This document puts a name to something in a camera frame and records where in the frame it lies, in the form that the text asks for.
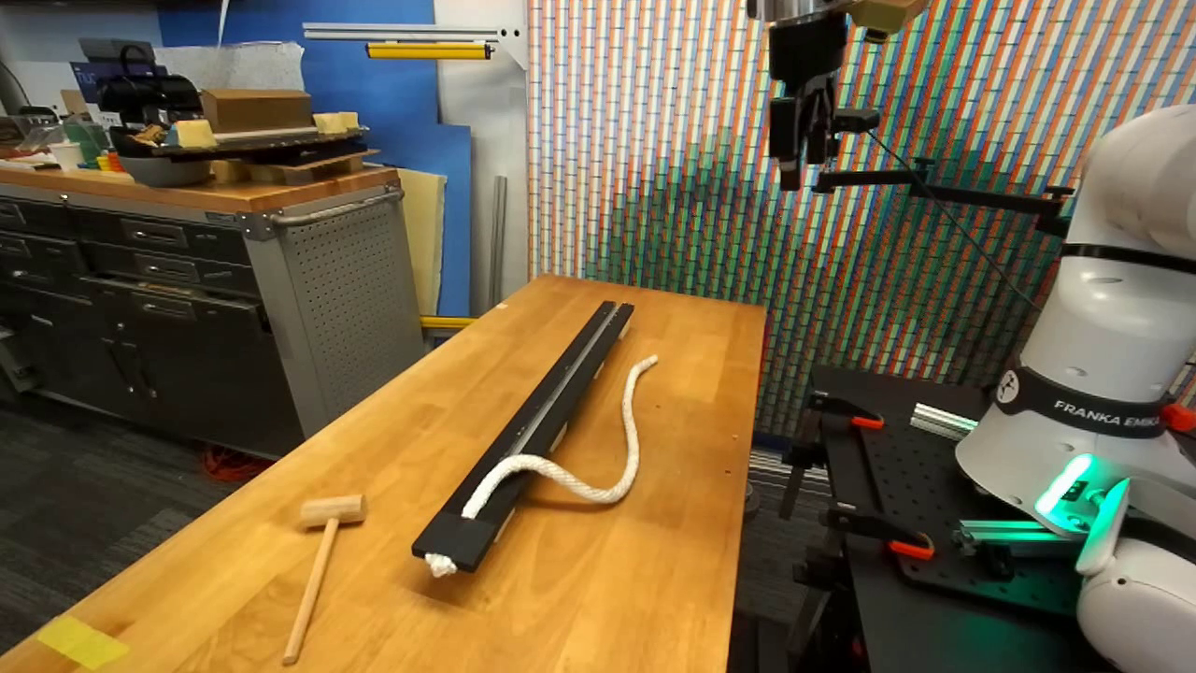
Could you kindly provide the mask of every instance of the black tube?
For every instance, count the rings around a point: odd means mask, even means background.
[[[450,488],[439,512],[422,527],[412,541],[413,557],[439,553],[450,557],[460,573],[473,573],[494,547],[498,531],[508,525],[534,476],[505,479],[477,518],[462,518],[462,505],[477,488],[477,481],[516,454],[549,455],[558,436],[569,429],[576,406],[583,404],[591,383],[597,376],[605,355],[622,336],[630,321],[630,303],[602,303],[579,336],[565,348],[553,371],[534,385],[525,404],[513,415],[513,422],[498,434],[498,442],[477,455],[470,476]]]
[[[1056,199],[964,191],[964,188],[939,188],[939,182],[925,182],[915,194],[920,199],[939,199],[939,203],[964,203],[964,204],[985,204],[985,209],[1033,212],[1033,216],[1056,216],[1056,209],[1062,209]]]
[[[855,188],[855,182],[920,182],[924,172],[819,172],[809,191]]]

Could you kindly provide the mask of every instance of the drawer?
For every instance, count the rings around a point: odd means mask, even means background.
[[[123,244],[123,229],[115,212],[102,209],[70,209],[77,238]]]
[[[27,216],[14,203],[0,203],[0,233],[14,233],[14,229],[27,229]]]
[[[149,216],[118,216],[118,233],[133,247],[188,252],[188,226],[179,222],[149,222]]]
[[[115,279],[87,279],[94,292],[94,303],[123,319],[129,324],[146,321],[205,321],[205,324],[244,324],[262,333],[262,308],[257,303],[236,303],[236,300],[205,300],[194,292],[170,292],[170,289],[136,289],[136,285],[115,285]]]
[[[14,289],[34,289],[34,292],[87,295],[75,274],[60,274],[37,258],[27,258],[27,260],[0,258],[0,279]]]
[[[18,209],[23,209],[27,233],[75,237],[75,216],[63,204],[23,203]]]
[[[29,258],[27,237],[0,233],[0,258]]]
[[[41,260],[44,269],[56,269],[56,274],[80,274],[80,255],[70,238],[27,238],[27,252],[34,260]]]
[[[194,260],[194,279],[201,292],[212,295],[257,295],[257,279],[244,267],[212,267],[212,260]]]
[[[136,274],[146,285],[194,289],[191,258],[136,255]]]
[[[227,258],[227,260],[247,260],[247,244],[237,233],[221,233],[221,229],[188,229],[191,255],[199,258]]]
[[[80,258],[97,277],[118,277],[118,279],[140,277],[136,255],[128,247],[80,244]]]

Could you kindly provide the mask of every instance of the yellow label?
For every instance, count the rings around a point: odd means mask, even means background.
[[[97,631],[75,616],[49,622],[34,638],[56,654],[77,663],[80,670],[102,670],[102,667],[123,659],[123,652],[128,652],[118,638],[108,638],[104,631]]]

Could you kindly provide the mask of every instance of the floor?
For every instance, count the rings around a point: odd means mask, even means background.
[[[217,505],[194,446],[0,399],[0,652]]]
[[[819,481],[776,516],[784,471],[772,455],[752,467],[742,518],[732,670],[787,670],[808,638],[809,589],[793,566],[823,541]],[[102,587],[217,505],[230,487],[201,476],[194,446],[60,404],[0,399],[0,652]]]

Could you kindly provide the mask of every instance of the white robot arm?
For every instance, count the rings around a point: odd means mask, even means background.
[[[956,446],[976,487],[1097,547],[1076,566],[1076,616],[1118,670],[1182,673],[1196,663],[1196,464],[1158,422],[1193,353],[1189,106],[1138,115],[1096,146],[1042,319],[994,406]],[[1184,550],[1119,540],[1128,505],[1189,540]]]
[[[1196,106],[1184,106],[1096,146],[1042,319],[956,464],[1056,535],[1088,535],[1082,518],[1040,510],[1071,455],[1114,467],[1088,476],[1088,488],[1158,476],[1196,496],[1196,467],[1158,419],[1193,353]]]

